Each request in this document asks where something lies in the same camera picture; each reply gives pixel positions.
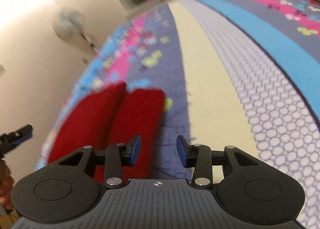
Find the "person's left hand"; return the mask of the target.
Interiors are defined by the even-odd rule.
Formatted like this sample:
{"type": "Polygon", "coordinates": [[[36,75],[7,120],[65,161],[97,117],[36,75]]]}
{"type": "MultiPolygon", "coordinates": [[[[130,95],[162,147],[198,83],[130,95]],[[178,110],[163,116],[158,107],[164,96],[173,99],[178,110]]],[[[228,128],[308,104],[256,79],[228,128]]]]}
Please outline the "person's left hand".
{"type": "Polygon", "coordinates": [[[6,165],[1,167],[1,174],[3,175],[3,179],[1,180],[1,206],[12,210],[14,207],[11,200],[11,192],[14,180],[11,176],[10,169],[6,165]]]}

